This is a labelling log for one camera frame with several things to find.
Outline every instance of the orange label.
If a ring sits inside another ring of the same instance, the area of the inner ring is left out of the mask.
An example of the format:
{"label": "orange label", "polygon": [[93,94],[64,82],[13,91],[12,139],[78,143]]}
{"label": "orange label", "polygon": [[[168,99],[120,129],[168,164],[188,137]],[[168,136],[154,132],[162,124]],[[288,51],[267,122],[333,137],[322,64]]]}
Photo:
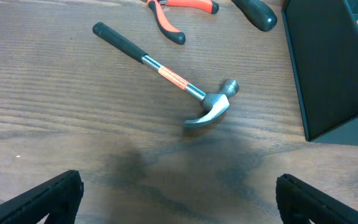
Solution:
{"label": "orange label", "polygon": [[167,80],[170,80],[173,84],[175,84],[177,87],[181,88],[182,90],[185,90],[186,86],[189,84],[187,80],[180,77],[175,72],[171,71],[169,68],[162,66],[158,73],[165,77]]}

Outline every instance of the black box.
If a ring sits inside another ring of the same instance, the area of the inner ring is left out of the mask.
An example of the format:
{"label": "black box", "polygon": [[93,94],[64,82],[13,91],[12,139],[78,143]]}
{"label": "black box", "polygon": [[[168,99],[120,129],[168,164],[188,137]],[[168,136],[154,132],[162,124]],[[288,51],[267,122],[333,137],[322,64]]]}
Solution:
{"label": "black box", "polygon": [[358,145],[358,0],[282,11],[307,141]]}

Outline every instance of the claw hammer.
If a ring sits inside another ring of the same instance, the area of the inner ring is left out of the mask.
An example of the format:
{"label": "claw hammer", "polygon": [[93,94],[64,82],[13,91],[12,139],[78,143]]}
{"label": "claw hammer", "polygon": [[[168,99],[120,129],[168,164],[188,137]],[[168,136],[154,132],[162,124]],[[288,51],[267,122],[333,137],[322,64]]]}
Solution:
{"label": "claw hammer", "polygon": [[237,82],[233,79],[227,79],[219,92],[205,93],[169,68],[152,59],[146,52],[106,24],[99,22],[93,26],[92,30],[109,44],[115,46],[136,61],[148,66],[201,102],[201,106],[209,112],[201,118],[185,121],[185,128],[200,128],[214,122],[229,108],[229,98],[239,91]]}

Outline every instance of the pliers handle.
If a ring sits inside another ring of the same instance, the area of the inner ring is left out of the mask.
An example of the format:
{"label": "pliers handle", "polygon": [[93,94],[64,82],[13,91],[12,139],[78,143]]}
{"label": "pliers handle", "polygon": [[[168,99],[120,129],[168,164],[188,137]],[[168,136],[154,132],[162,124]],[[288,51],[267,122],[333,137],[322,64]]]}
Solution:
{"label": "pliers handle", "polygon": [[[158,0],[147,0],[147,5],[153,11],[155,21],[160,31],[170,40],[177,44],[184,44],[186,41],[185,34],[169,23],[167,17],[162,10]],[[202,9],[211,14],[215,14],[219,10],[219,4],[212,0],[168,0],[167,6],[183,6]]]}

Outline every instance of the wooden surface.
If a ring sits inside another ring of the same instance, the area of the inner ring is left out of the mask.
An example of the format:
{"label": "wooden surface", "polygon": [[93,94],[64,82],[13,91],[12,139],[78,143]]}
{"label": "wooden surface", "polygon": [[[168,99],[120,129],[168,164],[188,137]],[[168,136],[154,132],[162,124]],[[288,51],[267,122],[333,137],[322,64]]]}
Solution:
{"label": "wooden surface", "polygon": [[[358,147],[305,141],[282,1],[266,2],[266,33],[228,0],[166,7],[176,45],[141,1],[0,1],[0,203],[76,169],[76,223],[281,223],[289,173],[358,210]],[[99,21],[203,90],[235,78],[231,108],[183,131],[198,102],[96,37]]]}

